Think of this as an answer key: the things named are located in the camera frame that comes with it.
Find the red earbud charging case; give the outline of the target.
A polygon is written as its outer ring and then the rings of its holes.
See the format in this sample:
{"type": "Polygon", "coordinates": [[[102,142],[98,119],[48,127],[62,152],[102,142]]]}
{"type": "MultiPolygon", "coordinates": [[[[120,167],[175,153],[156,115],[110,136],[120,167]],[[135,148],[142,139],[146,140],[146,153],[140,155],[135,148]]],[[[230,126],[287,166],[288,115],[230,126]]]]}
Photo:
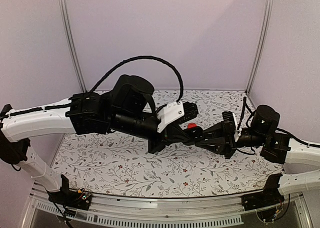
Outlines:
{"type": "Polygon", "coordinates": [[[197,127],[197,125],[195,123],[189,123],[187,125],[187,129],[191,129],[191,128],[195,128],[195,127],[197,127]]]}

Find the black earbud charging case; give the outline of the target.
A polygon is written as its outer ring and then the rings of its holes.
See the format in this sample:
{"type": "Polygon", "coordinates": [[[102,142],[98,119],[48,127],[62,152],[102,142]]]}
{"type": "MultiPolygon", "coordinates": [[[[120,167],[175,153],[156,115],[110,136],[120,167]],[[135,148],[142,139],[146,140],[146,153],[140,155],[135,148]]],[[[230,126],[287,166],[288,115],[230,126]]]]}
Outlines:
{"type": "Polygon", "coordinates": [[[190,141],[199,142],[203,140],[203,129],[199,126],[188,128],[190,141]]]}

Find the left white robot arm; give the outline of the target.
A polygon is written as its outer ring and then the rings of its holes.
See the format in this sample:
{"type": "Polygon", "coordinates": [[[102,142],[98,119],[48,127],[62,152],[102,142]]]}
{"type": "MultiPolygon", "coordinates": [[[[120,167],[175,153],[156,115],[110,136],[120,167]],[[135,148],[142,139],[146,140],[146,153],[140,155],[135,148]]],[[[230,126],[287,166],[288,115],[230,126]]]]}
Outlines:
{"type": "Polygon", "coordinates": [[[64,205],[74,201],[69,181],[56,174],[31,148],[30,138],[48,134],[107,134],[122,132],[146,139],[148,152],[162,151],[189,136],[180,125],[198,115],[196,104],[175,101],[157,108],[154,87],[146,79],[122,75],[102,95],[79,93],[50,106],[15,110],[7,104],[0,116],[0,157],[27,171],[64,205]]]}

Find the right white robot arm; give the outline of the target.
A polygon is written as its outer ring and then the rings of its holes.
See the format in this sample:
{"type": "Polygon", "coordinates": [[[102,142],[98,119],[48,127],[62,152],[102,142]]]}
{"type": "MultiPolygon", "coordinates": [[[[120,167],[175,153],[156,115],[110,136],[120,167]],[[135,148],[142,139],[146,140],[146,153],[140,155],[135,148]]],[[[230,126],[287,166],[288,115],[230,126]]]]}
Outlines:
{"type": "MultiPolygon", "coordinates": [[[[320,165],[319,144],[302,141],[278,128],[280,115],[268,105],[258,106],[250,115],[251,124],[241,128],[234,113],[222,114],[223,120],[206,129],[198,130],[195,146],[230,158],[243,147],[261,147],[260,155],[277,164],[299,163],[320,165]]],[[[269,206],[278,197],[299,191],[319,189],[320,171],[298,174],[273,174],[268,177],[258,201],[269,206]]]]}

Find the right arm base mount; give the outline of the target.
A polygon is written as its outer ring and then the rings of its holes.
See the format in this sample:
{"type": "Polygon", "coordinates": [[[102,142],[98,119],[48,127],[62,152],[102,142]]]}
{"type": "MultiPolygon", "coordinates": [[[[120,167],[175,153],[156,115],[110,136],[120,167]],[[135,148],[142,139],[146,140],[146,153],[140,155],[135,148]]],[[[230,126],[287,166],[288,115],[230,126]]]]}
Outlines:
{"type": "Polygon", "coordinates": [[[283,202],[285,198],[278,190],[281,177],[281,173],[270,175],[266,180],[262,191],[242,195],[241,204],[245,211],[263,208],[283,202]]]}

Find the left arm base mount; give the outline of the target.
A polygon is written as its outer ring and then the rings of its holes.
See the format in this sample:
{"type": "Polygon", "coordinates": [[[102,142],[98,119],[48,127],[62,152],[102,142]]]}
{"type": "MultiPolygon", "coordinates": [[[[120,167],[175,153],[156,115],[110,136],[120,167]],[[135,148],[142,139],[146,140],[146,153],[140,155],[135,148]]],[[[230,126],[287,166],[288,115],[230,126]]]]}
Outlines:
{"type": "Polygon", "coordinates": [[[48,191],[49,201],[81,210],[89,210],[92,201],[92,192],[84,188],[71,190],[69,180],[62,174],[61,185],[58,191],[48,191]]]}

